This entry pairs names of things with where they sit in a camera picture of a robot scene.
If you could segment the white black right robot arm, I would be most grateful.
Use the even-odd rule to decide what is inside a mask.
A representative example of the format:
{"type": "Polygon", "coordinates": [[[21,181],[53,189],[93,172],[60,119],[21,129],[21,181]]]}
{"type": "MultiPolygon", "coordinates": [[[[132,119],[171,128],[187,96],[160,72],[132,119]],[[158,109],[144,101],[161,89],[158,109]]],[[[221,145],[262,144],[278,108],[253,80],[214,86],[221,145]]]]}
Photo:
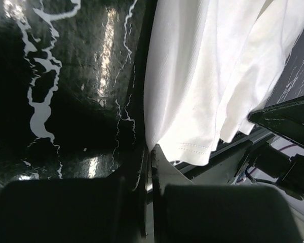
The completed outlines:
{"type": "MultiPolygon", "coordinates": [[[[254,111],[248,120],[304,149],[304,96],[254,111]]],[[[271,184],[304,200],[304,155],[288,157],[265,144],[251,154],[254,166],[276,179],[271,184]]]]}

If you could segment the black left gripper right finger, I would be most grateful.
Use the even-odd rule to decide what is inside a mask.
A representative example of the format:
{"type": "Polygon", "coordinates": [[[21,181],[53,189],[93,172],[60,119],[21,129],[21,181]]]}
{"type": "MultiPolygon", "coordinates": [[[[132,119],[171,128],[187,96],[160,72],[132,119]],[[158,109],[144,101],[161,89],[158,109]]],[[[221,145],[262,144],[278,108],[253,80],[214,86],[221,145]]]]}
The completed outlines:
{"type": "Polygon", "coordinates": [[[195,185],[151,152],[155,242],[302,242],[287,201],[269,186],[195,185]]]}

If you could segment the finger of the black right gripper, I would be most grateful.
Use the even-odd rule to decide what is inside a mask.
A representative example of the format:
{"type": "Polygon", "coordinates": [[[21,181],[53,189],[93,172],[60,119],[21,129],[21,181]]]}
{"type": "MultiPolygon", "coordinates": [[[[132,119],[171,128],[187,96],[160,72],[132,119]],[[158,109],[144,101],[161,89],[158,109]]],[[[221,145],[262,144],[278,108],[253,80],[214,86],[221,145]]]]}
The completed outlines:
{"type": "Polygon", "coordinates": [[[304,96],[254,111],[248,120],[304,149],[304,96]]]}

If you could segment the white t-shirt with robot print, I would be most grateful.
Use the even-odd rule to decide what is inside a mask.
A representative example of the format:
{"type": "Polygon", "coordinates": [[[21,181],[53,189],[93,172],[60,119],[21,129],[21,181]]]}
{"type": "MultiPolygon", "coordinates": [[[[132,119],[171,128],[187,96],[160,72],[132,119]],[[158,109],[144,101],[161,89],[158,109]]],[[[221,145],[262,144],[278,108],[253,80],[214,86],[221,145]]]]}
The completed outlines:
{"type": "Polygon", "coordinates": [[[248,135],[304,29],[304,1],[158,1],[144,81],[145,136],[204,166],[248,135]]]}

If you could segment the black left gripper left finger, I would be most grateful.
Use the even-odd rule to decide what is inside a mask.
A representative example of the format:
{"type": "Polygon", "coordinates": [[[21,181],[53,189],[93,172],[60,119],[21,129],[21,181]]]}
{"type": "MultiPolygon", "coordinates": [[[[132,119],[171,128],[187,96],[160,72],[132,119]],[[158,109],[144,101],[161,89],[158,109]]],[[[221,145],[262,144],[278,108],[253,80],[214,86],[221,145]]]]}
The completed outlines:
{"type": "Polygon", "coordinates": [[[105,178],[11,182],[0,192],[0,242],[141,242],[147,165],[140,146],[105,178]]]}

